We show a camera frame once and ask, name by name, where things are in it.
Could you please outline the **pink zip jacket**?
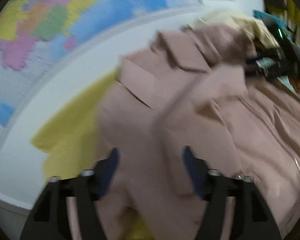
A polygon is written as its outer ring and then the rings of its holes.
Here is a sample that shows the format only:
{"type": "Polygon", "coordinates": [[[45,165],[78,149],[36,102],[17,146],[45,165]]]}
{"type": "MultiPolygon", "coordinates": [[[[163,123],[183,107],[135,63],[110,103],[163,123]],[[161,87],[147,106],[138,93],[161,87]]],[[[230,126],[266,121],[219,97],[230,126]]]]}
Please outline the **pink zip jacket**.
{"type": "Polygon", "coordinates": [[[256,54],[224,24],[163,31],[122,58],[97,108],[98,149],[119,150],[109,193],[96,203],[108,239],[136,210],[156,239],[194,239],[205,203],[182,151],[231,178],[253,177],[283,237],[300,219],[300,100],[281,85],[246,78],[256,54]]]}

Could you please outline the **cream yellow blanket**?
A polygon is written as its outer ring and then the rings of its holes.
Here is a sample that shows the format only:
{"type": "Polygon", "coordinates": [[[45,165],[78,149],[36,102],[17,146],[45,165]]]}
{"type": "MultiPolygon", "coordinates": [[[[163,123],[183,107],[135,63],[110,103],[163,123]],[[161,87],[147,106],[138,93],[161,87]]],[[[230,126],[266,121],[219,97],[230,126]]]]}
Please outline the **cream yellow blanket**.
{"type": "Polygon", "coordinates": [[[266,49],[279,48],[279,43],[262,20],[247,16],[240,11],[214,11],[204,17],[195,18],[187,25],[191,29],[196,29],[209,24],[219,23],[226,24],[233,29],[245,32],[251,40],[254,40],[255,38],[259,39],[266,49]]]}

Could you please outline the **yellow-green pillow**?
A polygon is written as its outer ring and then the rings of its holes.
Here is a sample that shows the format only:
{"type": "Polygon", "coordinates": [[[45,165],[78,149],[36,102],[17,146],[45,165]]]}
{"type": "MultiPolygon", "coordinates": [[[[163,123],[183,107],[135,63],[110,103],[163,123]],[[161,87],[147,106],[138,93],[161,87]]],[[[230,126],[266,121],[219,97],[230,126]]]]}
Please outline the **yellow-green pillow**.
{"type": "Polygon", "coordinates": [[[99,149],[97,106],[119,73],[116,69],[89,85],[33,136],[31,144],[48,155],[43,164],[45,179],[76,177],[107,157],[108,150],[99,149]]]}

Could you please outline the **colourful wall map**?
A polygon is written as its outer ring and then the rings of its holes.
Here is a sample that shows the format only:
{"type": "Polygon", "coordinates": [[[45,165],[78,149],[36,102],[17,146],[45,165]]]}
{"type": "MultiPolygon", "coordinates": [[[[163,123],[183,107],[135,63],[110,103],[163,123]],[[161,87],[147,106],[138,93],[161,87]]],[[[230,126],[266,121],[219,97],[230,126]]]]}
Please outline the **colourful wall map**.
{"type": "Polygon", "coordinates": [[[0,13],[0,148],[16,114],[57,63],[95,35],[199,0],[10,0],[0,13]]]}

